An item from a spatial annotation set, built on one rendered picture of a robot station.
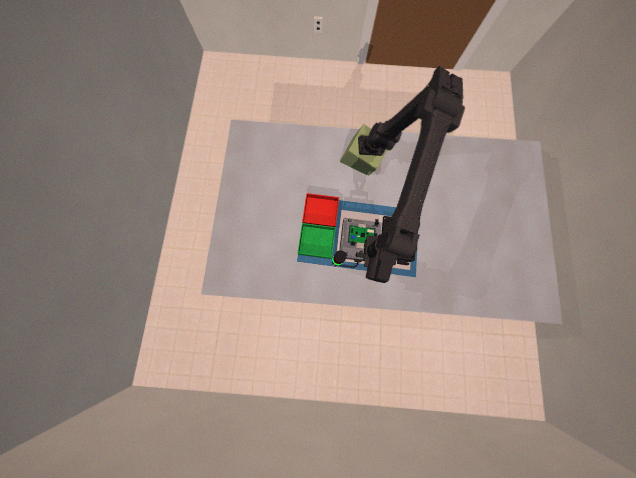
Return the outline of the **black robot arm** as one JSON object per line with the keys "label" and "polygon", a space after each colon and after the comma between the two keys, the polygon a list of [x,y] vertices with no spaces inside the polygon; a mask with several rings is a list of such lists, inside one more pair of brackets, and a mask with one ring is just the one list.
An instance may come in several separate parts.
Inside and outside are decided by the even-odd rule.
{"label": "black robot arm", "polygon": [[358,137],[360,155],[382,156],[400,140],[404,129],[421,119],[418,143],[399,202],[384,233],[371,245],[375,256],[369,260],[365,277],[369,280],[386,283],[397,260],[415,261],[421,211],[438,156],[446,133],[460,126],[465,110],[463,78],[449,74],[439,66],[428,85],[394,117],[376,122],[368,136]]}

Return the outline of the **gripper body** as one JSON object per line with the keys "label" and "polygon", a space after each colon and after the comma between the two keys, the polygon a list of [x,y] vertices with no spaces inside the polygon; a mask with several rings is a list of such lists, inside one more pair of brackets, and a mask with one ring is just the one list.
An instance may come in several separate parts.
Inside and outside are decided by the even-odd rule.
{"label": "gripper body", "polygon": [[366,237],[367,239],[365,240],[365,244],[364,244],[364,255],[363,255],[363,260],[364,262],[364,266],[368,267],[369,264],[369,260],[371,257],[374,257],[375,255],[372,253],[371,250],[371,245],[372,243],[378,238],[378,236],[372,236],[372,235],[368,235]]}

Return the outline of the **red bin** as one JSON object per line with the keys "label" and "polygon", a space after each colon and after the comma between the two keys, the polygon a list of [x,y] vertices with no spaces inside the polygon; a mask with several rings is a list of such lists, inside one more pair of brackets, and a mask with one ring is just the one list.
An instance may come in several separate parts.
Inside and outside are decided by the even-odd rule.
{"label": "red bin", "polygon": [[306,193],[302,223],[336,227],[339,197]]}

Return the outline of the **green bin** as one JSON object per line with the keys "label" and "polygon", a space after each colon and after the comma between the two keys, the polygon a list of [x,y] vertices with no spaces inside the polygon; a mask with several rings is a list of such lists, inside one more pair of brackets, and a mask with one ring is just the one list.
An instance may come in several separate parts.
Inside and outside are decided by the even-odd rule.
{"label": "green bin", "polygon": [[332,259],[335,228],[302,223],[298,255]]}

